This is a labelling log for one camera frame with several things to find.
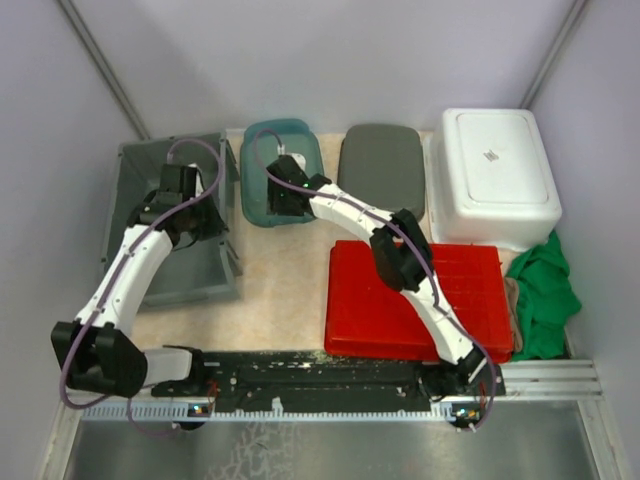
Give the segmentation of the grey plastic crate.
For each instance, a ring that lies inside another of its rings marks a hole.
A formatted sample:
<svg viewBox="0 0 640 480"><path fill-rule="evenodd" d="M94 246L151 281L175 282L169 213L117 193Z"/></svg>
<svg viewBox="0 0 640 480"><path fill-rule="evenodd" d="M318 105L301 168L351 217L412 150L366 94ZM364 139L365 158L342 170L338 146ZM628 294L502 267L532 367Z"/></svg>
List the grey plastic crate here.
<svg viewBox="0 0 640 480"><path fill-rule="evenodd" d="M234 249L235 187L240 175L224 131L197 136L219 152L226 162L224 179L214 194L216 207L228 230L206 241L190 243L184 236L153 278L141 305L143 311L239 297L236 278L242 274ZM159 186L161 165L174 137L123 143L119 146L116 177L101 252L101 270L107 271L117 254L127 220L143 198Z"/></svg>

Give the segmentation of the teal translucent plastic tub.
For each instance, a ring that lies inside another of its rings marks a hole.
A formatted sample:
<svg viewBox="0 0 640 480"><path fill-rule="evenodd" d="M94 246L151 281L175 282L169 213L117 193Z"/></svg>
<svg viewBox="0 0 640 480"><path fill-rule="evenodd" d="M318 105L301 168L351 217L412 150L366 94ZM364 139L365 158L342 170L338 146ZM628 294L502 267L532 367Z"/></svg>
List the teal translucent plastic tub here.
<svg viewBox="0 0 640 480"><path fill-rule="evenodd" d="M277 159L278 142L269 133L263 133L258 140L255 140L256 135L265 129L272 130L278 135L287 153L298 153L305 158L305 172L309 177L324 174L319 142L304 121L289 118L254 123L245 130L240 149L240 193L243 214L251 224L261 228L309 223L313 220L309 215L296 217L268 213L268 177L256 160L256 154L259 154L263 165L267 167Z"/></svg>

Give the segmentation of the grey-green plastic tub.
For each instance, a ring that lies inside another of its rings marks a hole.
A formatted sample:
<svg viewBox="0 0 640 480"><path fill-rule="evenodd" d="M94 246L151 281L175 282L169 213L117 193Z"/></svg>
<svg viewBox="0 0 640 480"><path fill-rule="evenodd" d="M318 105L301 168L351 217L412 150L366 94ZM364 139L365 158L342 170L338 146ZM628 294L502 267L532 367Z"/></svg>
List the grey-green plastic tub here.
<svg viewBox="0 0 640 480"><path fill-rule="evenodd" d="M392 124L351 127L341 144L337 184L371 206L388 211L407 209L421 219L426 180L419 133Z"/></svg>

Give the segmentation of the red plastic crate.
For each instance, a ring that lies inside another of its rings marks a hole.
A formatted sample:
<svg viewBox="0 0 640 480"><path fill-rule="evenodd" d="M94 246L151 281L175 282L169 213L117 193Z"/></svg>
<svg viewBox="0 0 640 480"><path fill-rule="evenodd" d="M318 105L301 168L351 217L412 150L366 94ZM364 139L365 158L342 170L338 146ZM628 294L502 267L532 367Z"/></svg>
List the red plastic crate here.
<svg viewBox="0 0 640 480"><path fill-rule="evenodd" d="M435 244L434 267L461 324L504 364L514 349L498 250ZM379 278L370 248L340 240L331 249L325 325L331 355L438 362L436 346L418 314Z"/></svg>

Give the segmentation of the large white plastic container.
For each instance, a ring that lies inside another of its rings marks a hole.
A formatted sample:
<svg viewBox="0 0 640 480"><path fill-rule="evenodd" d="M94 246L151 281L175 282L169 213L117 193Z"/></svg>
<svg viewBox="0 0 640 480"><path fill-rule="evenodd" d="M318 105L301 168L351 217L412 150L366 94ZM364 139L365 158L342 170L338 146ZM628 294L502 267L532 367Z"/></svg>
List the large white plastic container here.
<svg viewBox="0 0 640 480"><path fill-rule="evenodd" d="M546 242L562 207L532 112L443 112L424 140L427 218L437 243L524 252Z"/></svg>

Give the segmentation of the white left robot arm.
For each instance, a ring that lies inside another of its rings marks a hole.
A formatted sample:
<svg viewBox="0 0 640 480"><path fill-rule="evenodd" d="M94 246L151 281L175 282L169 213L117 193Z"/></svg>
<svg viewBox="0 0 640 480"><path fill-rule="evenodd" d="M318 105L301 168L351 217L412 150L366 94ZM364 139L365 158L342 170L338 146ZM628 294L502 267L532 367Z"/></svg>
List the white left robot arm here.
<svg viewBox="0 0 640 480"><path fill-rule="evenodd" d="M132 398L147 386L171 381L189 397L206 389L208 373L194 364L193 350L143 351L130 335L153 278L182 238L199 243L225 231L212 194L195 165L163 165L159 188L125 229L95 293L74 320L57 323L51 332L63 398L70 389Z"/></svg>

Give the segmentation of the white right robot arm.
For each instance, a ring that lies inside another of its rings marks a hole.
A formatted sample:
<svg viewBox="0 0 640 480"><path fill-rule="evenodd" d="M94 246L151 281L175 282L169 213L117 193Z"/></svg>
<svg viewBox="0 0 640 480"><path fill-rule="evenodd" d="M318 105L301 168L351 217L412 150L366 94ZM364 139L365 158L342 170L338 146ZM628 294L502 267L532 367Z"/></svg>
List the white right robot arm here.
<svg viewBox="0 0 640 480"><path fill-rule="evenodd" d="M446 300L431 247L416 217L407 209L390 212L373 207L320 174L310 177L292 155L279 155L266 167L266 175L271 213L310 215L368 244L379 278L409 302L429 332L448 387L461 396L473 393L489 368L488 354Z"/></svg>

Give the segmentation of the brown striped sock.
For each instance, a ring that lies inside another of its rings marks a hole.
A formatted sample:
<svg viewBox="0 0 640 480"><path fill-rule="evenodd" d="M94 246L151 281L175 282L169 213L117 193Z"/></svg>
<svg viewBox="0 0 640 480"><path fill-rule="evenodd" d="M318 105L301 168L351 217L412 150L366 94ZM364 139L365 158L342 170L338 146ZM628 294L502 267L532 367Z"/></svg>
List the brown striped sock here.
<svg viewBox="0 0 640 480"><path fill-rule="evenodd" d="M519 299L519 285L517 281L510 277L503 279L507 309L509 313L511 335L513 341L513 353L520 353L524 346L521 333L520 322L517 313Z"/></svg>

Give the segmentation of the green cloth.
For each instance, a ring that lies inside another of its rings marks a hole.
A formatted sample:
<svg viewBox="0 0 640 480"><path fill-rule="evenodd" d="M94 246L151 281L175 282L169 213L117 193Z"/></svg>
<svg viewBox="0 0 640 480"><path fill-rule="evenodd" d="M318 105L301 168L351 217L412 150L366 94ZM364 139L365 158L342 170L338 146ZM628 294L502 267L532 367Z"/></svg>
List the green cloth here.
<svg viewBox="0 0 640 480"><path fill-rule="evenodd" d="M517 256L506 277L516 282L516 315L522 349L514 361L550 360L565 353L565 327L582 303L570 282L570 266L560 239L551 232L544 244Z"/></svg>

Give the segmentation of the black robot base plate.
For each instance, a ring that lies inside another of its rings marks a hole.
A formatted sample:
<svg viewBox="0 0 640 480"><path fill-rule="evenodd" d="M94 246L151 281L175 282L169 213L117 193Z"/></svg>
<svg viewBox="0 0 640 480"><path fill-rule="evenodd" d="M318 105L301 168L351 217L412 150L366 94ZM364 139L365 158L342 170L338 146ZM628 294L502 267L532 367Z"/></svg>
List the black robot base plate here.
<svg viewBox="0 0 640 480"><path fill-rule="evenodd" d="M155 398L203 399L205 413L267 411L279 398L286 412L426 412L452 405L459 428L476 424L491 399L505 394L499 367L462 385L443 365L408 360L330 356L322 351L194 353L182 381L154 386Z"/></svg>

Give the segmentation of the aluminium rail frame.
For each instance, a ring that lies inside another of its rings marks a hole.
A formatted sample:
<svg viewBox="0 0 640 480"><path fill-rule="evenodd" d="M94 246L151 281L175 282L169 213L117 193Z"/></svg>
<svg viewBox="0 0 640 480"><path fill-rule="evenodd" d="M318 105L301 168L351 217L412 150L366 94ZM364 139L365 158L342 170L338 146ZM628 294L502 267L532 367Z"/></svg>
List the aluminium rail frame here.
<svg viewBox="0 0 640 480"><path fill-rule="evenodd" d="M531 360L502 367L505 394L500 401L579 401L601 398L603 390L591 360Z"/></svg>

